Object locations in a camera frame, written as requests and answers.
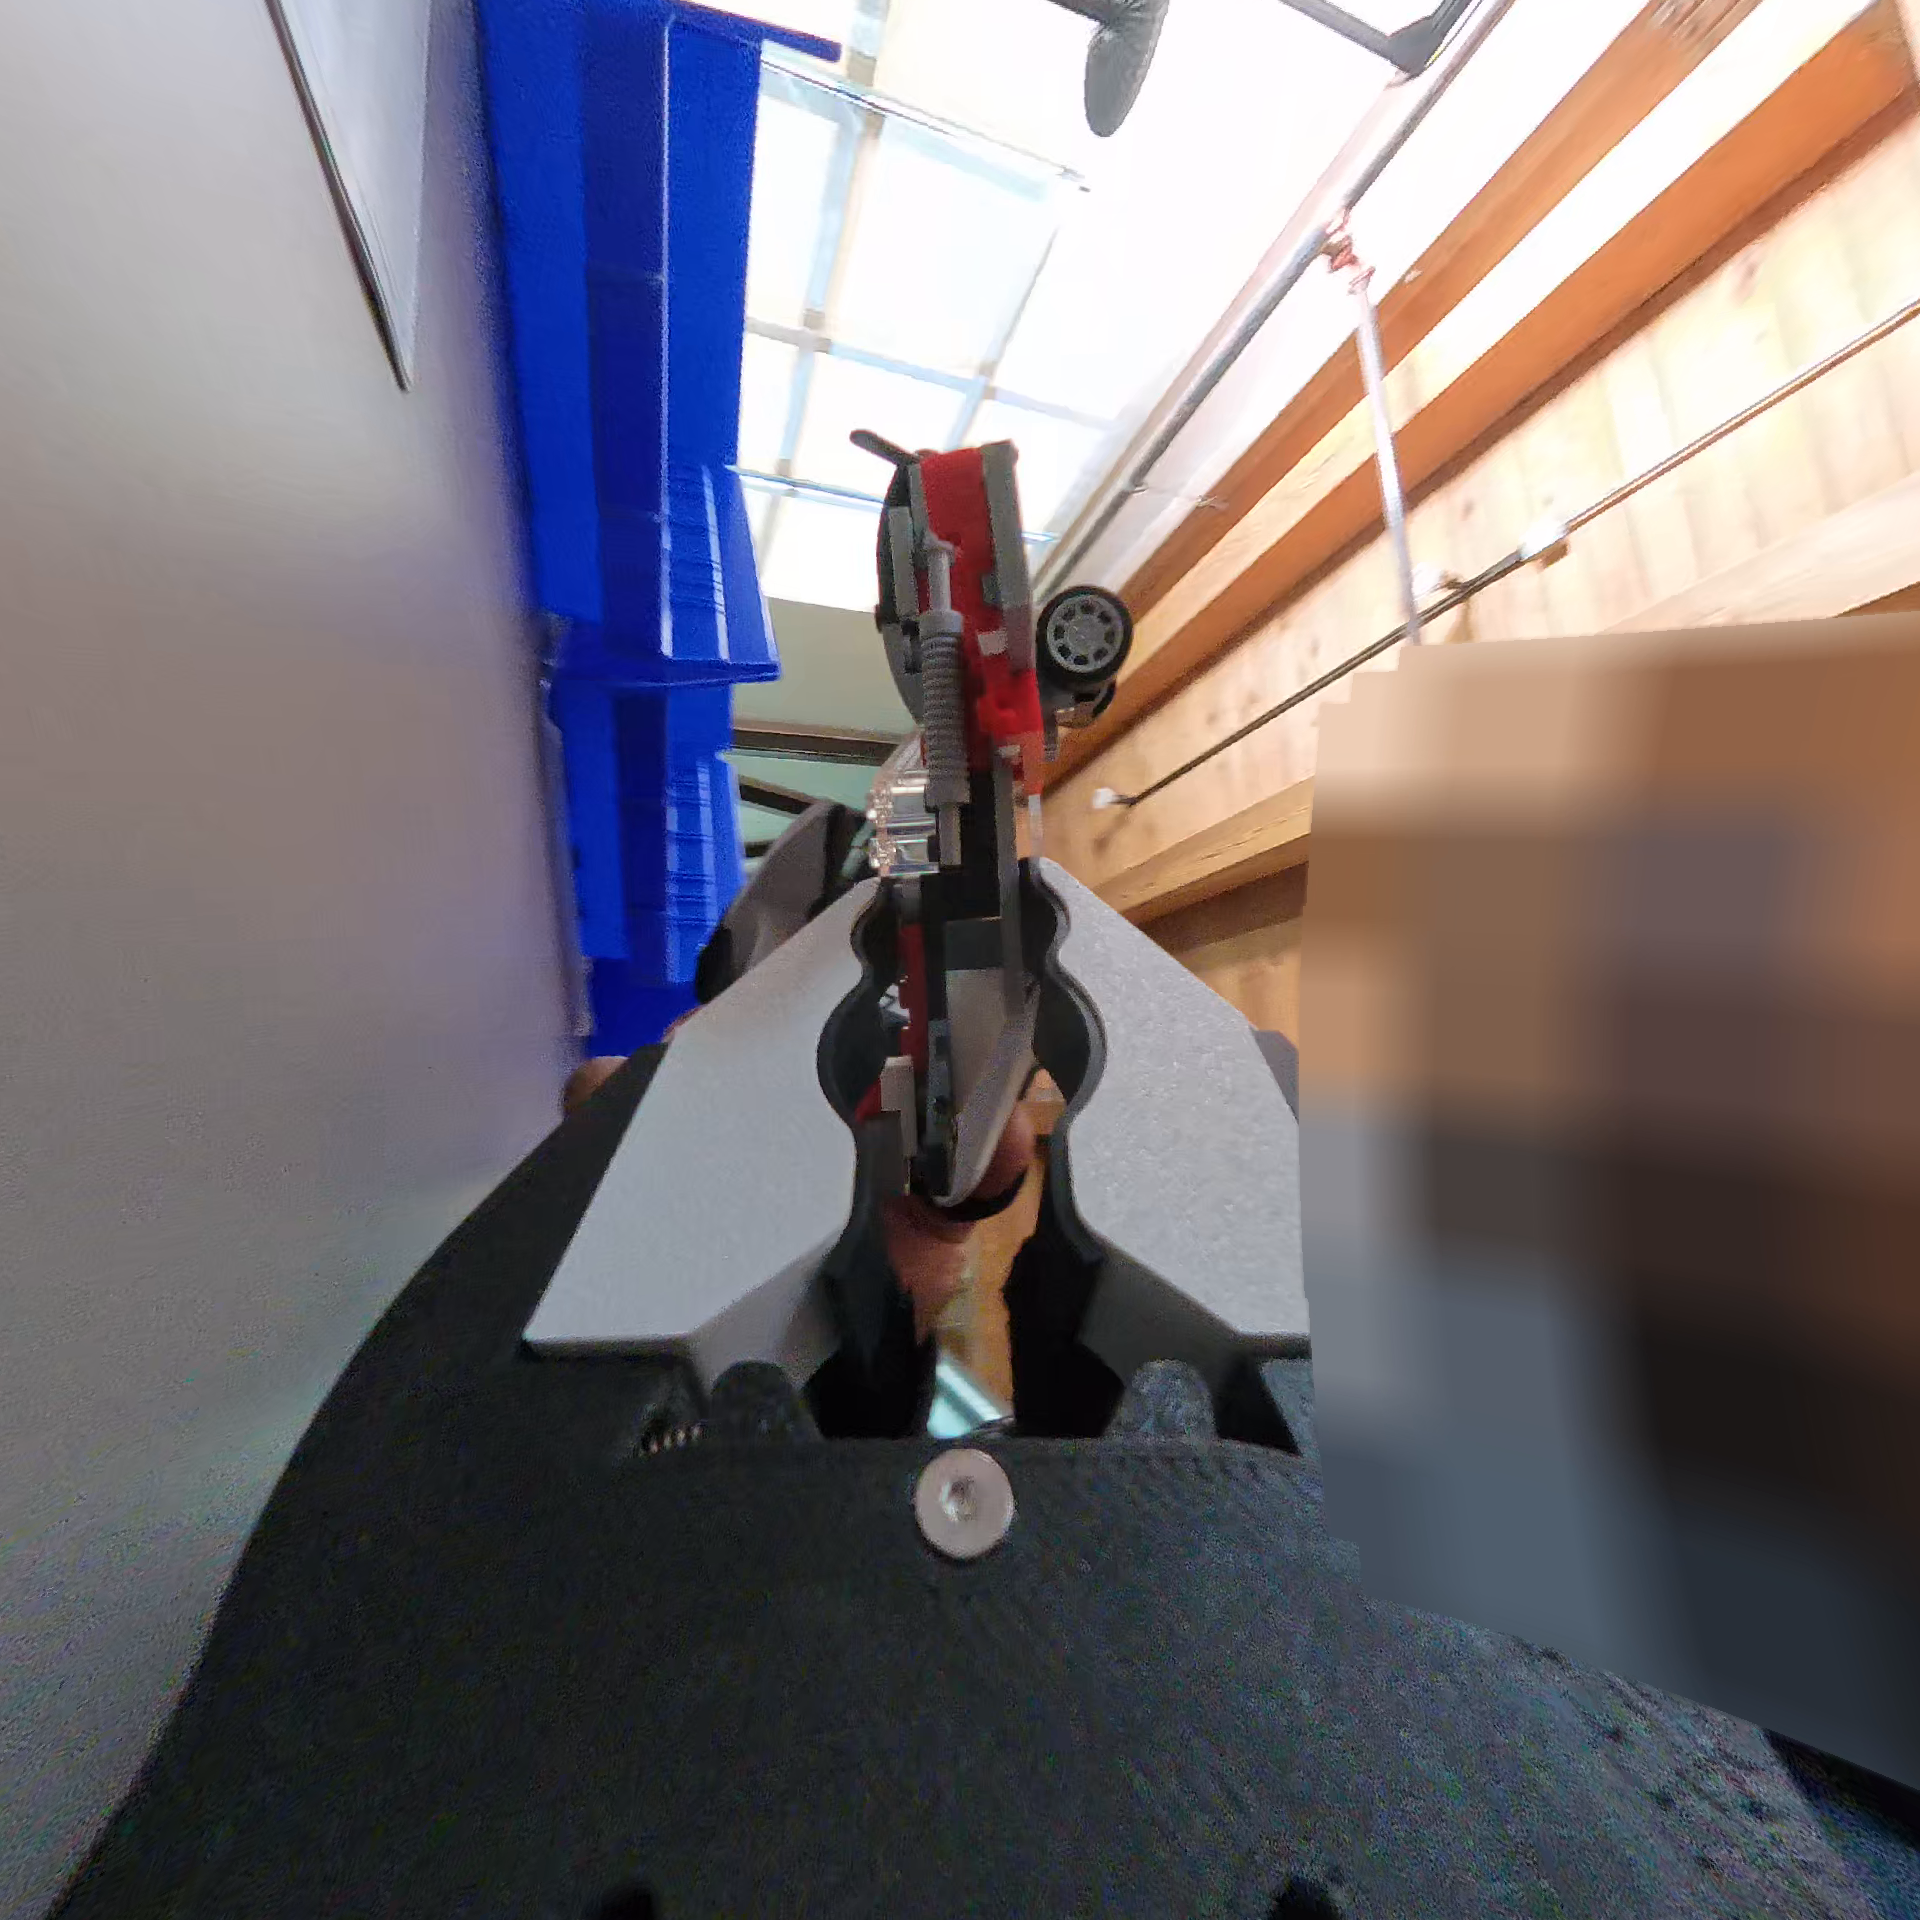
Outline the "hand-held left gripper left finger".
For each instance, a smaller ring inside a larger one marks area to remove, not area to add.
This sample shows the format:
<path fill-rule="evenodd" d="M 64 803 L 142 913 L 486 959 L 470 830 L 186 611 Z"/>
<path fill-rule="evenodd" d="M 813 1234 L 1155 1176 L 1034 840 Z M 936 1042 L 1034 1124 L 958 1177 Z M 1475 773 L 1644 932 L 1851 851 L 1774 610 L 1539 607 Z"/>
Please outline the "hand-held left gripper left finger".
<path fill-rule="evenodd" d="M 671 1359 L 698 1388 L 840 1364 L 857 1394 L 900 1390 L 889 908 L 854 883 L 677 1030 L 524 1328 L 538 1357 Z"/>

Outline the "toy brick airplane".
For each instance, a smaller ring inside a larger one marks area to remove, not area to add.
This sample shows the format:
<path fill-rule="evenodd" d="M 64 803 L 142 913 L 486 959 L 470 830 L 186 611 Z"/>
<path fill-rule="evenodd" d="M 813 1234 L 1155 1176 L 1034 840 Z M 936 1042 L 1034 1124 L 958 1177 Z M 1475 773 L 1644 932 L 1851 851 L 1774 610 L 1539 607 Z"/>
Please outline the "toy brick airplane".
<path fill-rule="evenodd" d="M 851 443 L 889 465 L 877 634 L 913 730 L 868 800 L 889 1051 L 872 1106 L 900 1121 L 907 1187 L 985 1201 L 1038 1059 L 1043 983 L 1026 905 L 1046 769 L 1111 707 L 1135 616 L 1108 587 L 1038 598 L 1019 449 Z"/>

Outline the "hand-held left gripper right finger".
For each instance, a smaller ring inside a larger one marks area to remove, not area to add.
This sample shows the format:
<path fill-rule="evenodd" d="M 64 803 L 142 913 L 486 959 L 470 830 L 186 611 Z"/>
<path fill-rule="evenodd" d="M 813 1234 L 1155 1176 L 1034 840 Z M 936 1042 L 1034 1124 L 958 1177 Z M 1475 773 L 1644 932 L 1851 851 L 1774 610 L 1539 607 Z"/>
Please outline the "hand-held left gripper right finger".
<path fill-rule="evenodd" d="M 1059 862 L 1032 911 L 1037 1061 L 1063 1097 L 1009 1276 L 1015 1423 L 1112 1431 L 1152 1369 L 1217 1438 L 1306 1436 L 1298 1063 Z"/>

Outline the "blue plastic bin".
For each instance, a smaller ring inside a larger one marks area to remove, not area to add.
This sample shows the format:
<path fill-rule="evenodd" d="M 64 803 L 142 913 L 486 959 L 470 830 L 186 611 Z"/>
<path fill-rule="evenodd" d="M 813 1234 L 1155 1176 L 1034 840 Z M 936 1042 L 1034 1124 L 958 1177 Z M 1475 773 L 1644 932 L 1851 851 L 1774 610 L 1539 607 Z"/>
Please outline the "blue plastic bin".
<path fill-rule="evenodd" d="M 735 694 L 772 683 L 780 651 L 671 662 L 561 625 L 545 671 L 559 749 L 588 1049 L 656 1043 L 698 1000 L 709 942 L 746 878 Z"/>
<path fill-rule="evenodd" d="M 536 606 L 586 671 L 762 683 L 738 474 L 762 56 L 702 4 L 479 4 Z"/>

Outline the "person's right hand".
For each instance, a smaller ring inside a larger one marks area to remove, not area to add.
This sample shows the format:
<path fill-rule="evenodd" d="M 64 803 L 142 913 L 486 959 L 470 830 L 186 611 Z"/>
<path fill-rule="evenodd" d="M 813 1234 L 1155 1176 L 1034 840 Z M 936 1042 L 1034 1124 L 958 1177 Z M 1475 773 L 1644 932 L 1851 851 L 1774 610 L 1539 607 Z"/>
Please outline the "person's right hand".
<path fill-rule="evenodd" d="M 942 1207 L 908 1190 L 881 1201 L 881 1237 L 889 1267 L 908 1301 L 918 1345 L 928 1345 L 952 1299 L 964 1290 L 969 1261 L 985 1221 L 1021 1198 L 1041 1133 L 1026 1102 L 1015 1106 L 973 1193 Z"/>

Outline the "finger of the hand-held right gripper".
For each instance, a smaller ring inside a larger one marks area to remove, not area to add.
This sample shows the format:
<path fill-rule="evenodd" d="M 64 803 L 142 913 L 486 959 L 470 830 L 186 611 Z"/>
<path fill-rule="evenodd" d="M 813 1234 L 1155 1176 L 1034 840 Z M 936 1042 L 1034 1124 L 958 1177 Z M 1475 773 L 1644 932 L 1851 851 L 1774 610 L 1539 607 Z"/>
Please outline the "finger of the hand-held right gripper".
<path fill-rule="evenodd" d="M 721 989 L 764 964 L 868 873 L 865 809 L 816 800 L 758 856 L 721 917 Z"/>

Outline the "long ceiling pipe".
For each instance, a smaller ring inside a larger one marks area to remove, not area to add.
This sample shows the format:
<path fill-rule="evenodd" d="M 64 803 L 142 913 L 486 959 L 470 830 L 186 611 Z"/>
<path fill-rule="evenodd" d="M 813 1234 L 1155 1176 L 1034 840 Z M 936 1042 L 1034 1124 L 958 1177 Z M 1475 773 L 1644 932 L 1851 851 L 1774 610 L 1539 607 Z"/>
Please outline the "long ceiling pipe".
<path fill-rule="evenodd" d="M 1177 377 L 1155 398 L 1115 464 L 1068 521 L 1041 571 L 1043 586 L 1068 583 L 1125 509 L 1150 496 L 1158 468 L 1189 425 L 1199 420 L 1296 284 L 1327 256 L 1335 230 L 1352 219 L 1356 206 L 1380 183 L 1508 11 L 1510 1 L 1441 4 L 1414 25 L 1382 38 L 1388 48 L 1424 52 L 1424 63 L 1411 71 L 1396 70 L 1366 103 L 1355 130 L 1302 191 L 1248 281 L 1230 298 Z"/>

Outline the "window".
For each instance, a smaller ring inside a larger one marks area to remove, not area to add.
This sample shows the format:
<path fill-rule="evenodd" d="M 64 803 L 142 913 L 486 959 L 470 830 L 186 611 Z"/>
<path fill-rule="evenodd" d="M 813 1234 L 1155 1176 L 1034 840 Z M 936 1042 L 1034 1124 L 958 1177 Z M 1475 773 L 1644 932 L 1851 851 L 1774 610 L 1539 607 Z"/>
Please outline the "window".
<path fill-rule="evenodd" d="M 772 1 L 737 465 L 769 598 L 875 601 L 891 472 L 852 432 L 1013 441 L 1043 562 L 1256 278 L 1390 67 L 1268 1 L 1170 4 L 1120 130 L 1037 1 Z"/>

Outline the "grey desk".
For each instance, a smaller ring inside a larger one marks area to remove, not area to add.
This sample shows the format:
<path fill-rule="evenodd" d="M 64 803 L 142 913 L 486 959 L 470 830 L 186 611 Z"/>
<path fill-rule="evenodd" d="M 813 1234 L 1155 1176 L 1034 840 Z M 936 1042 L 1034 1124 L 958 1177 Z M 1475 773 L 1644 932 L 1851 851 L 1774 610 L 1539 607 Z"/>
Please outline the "grey desk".
<path fill-rule="evenodd" d="M 559 1112 L 476 20 L 404 390 L 266 4 L 5 4 L 5 1915 Z"/>

